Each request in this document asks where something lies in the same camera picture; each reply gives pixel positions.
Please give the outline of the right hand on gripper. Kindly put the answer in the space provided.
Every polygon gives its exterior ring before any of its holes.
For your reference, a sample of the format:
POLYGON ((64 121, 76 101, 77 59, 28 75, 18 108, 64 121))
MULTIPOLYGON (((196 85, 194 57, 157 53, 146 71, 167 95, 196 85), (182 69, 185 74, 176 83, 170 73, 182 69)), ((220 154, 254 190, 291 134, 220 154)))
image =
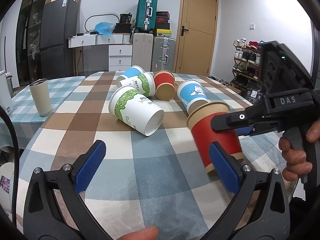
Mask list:
MULTIPOLYGON (((319 120, 317 120, 306 133, 306 139, 308 142, 313 143, 319 140, 319 135, 320 124, 319 120)), ((279 149, 286 160, 286 167, 282 171, 285 180, 295 181, 299 176, 308 174, 312 170, 312 163, 306 161, 306 153, 302 150, 292 149, 290 142, 284 137, 280 138, 279 149)))

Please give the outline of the left hand thumb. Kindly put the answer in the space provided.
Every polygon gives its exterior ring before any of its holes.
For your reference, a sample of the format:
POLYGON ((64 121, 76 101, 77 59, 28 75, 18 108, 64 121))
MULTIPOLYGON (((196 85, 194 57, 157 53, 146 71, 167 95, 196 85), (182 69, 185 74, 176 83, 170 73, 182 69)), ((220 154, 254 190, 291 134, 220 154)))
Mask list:
POLYGON ((158 229, 155 226, 140 229, 135 232, 125 234, 118 238, 118 240, 156 240, 158 236, 158 229))

